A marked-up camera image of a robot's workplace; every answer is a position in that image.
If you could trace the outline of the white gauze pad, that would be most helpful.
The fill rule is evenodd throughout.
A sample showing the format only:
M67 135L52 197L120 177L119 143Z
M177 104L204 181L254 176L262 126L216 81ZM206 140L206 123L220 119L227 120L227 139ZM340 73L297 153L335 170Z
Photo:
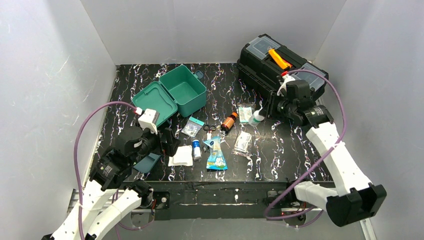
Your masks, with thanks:
M174 156L169 157L168 166L193 166L193 148L191 145L179 146Z

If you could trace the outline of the white plastic bottle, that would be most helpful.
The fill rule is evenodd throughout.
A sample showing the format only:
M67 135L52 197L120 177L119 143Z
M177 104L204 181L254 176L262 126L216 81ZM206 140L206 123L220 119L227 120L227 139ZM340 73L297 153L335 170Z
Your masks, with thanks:
M259 123L261 123L265 119L266 113L263 108L255 110L251 117L248 120L248 124L252 127L256 127Z

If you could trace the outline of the blue cotton swab pouch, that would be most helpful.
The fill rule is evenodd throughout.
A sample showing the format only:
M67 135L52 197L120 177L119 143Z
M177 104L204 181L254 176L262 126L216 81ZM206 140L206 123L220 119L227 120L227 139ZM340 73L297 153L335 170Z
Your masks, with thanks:
M206 162L207 170L225 171L228 169L226 159L221 149L221 137L214 136L203 142L209 147L209 157Z

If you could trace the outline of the brown medicine bottle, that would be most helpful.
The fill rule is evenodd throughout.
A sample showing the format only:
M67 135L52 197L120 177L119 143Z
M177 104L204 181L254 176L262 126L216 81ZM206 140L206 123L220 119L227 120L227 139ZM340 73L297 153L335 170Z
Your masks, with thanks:
M224 132L228 132L235 122L237 121L238 114L236 112L232 112L228 117L225 118L225 120L220 125L220 130Z

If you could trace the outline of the green medicine box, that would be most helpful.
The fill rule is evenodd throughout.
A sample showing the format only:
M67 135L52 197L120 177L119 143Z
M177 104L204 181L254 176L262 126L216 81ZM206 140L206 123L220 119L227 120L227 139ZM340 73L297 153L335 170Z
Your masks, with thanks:
M162 125L175 113L189 117L206 105L207 88L185 65L159 77L139 91L132 103L137 108L159 113L156 126Z

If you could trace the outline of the clear plastic bag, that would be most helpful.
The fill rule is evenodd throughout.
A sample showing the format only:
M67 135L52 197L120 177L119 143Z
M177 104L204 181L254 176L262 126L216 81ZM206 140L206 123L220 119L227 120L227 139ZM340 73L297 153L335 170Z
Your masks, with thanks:
M252 135L248 132L241 131L234 143L231 153L234 155L247 157L251 154Z

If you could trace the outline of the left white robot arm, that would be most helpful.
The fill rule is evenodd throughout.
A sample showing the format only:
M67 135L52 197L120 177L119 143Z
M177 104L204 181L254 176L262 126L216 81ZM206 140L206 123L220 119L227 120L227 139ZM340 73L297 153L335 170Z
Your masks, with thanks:
M104 205L131 175L133 167L151 153L174 156L181 140L171 128L159 133L131 126L122 131L98 160L76 203L65 221L44 240L101 240L122 218L151 202L154 189L144 180L129 184L121 197L107 208Z

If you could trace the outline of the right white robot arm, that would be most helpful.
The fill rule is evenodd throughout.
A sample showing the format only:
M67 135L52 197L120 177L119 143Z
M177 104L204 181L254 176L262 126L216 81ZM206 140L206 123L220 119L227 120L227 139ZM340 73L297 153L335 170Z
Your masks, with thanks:
M288 219L289 215L270 216L270 210L287 195L310 205L306 212L319 208L327 212L330 220L338 227L374 217L387 197L383 185L375 185L360 170L342 141L346 126L339 134L336 124L323 105L315 105L310 86L305 80L290 81L285 85L284 110L287 116L301 116L299 123L309 127L309 141L320 154L320 159L301 177L273 200L264 211L270 221ZM324 163L330 172L335 188L326 188L306 177Z

